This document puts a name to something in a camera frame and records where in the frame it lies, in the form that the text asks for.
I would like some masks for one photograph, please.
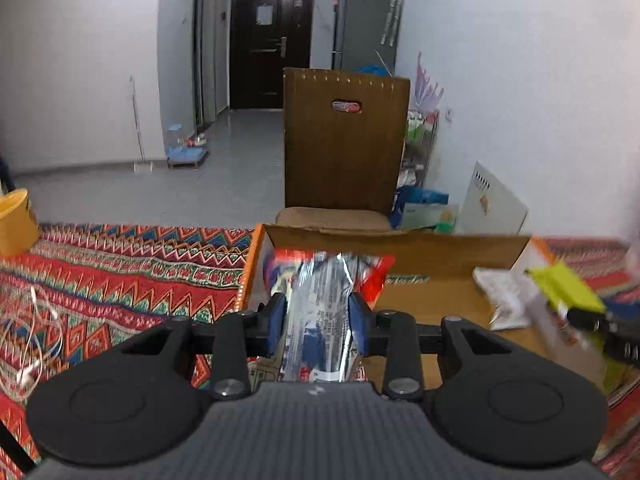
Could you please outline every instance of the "ribbed gray surface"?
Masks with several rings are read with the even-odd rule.
[[[517,471],[457,451],[421,410],[368,383],[263,383],[249,399],[215,404],[198,430],[156,460],[113,470],[46,461],[29,480],[595,480],[589,463]]]

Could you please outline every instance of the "black circular cover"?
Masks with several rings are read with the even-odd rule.
[[[27,424],[40,451],[64,462],[116,466],[158,455],[187,437],[201,417],[198,391],[152,360],[96,360],[36,388]]]
[[[485,462],[544,468],[590,458],[607,421],[604,396],[545,360],[476,361],[436,391],[433,415],[454,446]]]

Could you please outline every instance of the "open box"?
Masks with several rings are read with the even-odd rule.
[[[523,236],[443,236],[423,230],[328,231],[259,224],[242,275],[237,310],[257,310],[260,303],[268,301],[262,266],[274,248],[394,256],[396,262],[376,310],[390,308],[408,312],[423,324],[440,324],[444,316],[454,315],[484,327],[489,325],[492,307],[474,282],[472,272],[476,267],[522,273],[529,267],[546,266],[552,260],[544,242]],[[542,322],[544,328],[546,307],[539,291],[533,286],[525,292],[527,301],[535,309],[542,309],[537,312],[541,319],[536,324],[540,326]],[[601,384],[598,367],[588,359],[586,367],[582,366],[583,358],[578,359],[578,363],[568,360],[562,348],[555,348],[551,333],[542,333],[542,337],[536,328],[526,328],[506,330],[500,335]],[[377,387],[382,384],[384,365],[382,357],[364,360],[367,377]],[[436,388],[442,383],[436,356],[423,356],[422,370],[425,387]]]

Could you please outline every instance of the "black robotic gripper on side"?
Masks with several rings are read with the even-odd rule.
[[[246,361],[276,351],[285,312],[284,296],[275,294],[258,312],[227,314],[213,325],[175,317],[53,377],[27,406],[38,450],[45,459],[88,468],[167,453],[217,403],[242,406],[260,395],[262,386],[252,394]],[[358,294],[350,296],[349,314],[360,353],[386,356],[384,402],[418,406],[464,454],[519,470],[593,455],[607,405],[584,378],[459,317],[419,325],[409,314],[370,311]],[[212,354],[208,390],[190,383],[197,354]],[[425,390],[422,354],[438,357],[443,385],[436,390]],[[344,394],[351,391],[345,384]]]

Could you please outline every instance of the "dark brown door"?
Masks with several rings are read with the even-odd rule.
[[[232,108],[282,108],[282,69],[308,68],[312,0],[233,0]]]

